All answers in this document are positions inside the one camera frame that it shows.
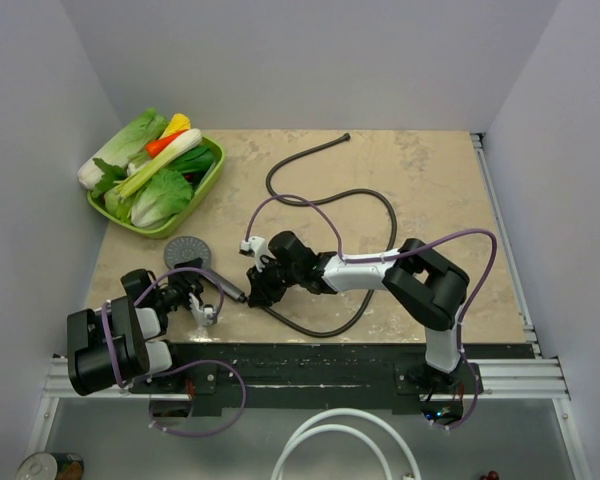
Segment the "grey shower head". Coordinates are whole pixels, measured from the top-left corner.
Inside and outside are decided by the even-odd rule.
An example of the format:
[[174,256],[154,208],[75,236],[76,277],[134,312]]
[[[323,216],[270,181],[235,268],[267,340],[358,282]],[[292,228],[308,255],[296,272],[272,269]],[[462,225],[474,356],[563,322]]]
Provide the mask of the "grey shower head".
[[211,268],[212,252],[206,242],[194,236],[179,236],[170,240],[163,251],[163,260],[169,269],[174,269],[181,263],[202,260],[202,267],[209,270],[217,279],[223,292],[237,303],[245,303],[247,295],[243,290],[221,276]]

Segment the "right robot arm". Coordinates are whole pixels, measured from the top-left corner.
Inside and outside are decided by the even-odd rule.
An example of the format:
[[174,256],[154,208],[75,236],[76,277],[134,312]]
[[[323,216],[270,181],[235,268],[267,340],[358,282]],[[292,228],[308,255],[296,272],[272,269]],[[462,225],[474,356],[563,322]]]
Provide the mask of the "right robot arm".
[[242,241],[240,253],[254,259],[247,272],[251,307],[270,307],[293,286],[315,295],[390,292],[425,327],[428,386],[446,393],[460,382],[456,318],[467,298],[469,276],[422,241],[411,238],[399,249],[340,256],[315,253],[293,232],[283,231],[269,241],[258,236]]

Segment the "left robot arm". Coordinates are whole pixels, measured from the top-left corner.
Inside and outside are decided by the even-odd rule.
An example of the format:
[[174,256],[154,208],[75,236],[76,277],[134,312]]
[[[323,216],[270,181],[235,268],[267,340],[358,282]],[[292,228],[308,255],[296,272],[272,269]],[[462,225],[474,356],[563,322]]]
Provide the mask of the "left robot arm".
[[151,376],[165,392],[180,390],[187,368],[173,359],[166,341],[169,314],[182,307],[202,326],[216,322],[219,308],[202,301],[207,276],[197,257],[179,263],[165,276],[136,269],[121,277],[125,294],[94,309],[67,317],[68,375],[75,392],[87,396],[137,377]]

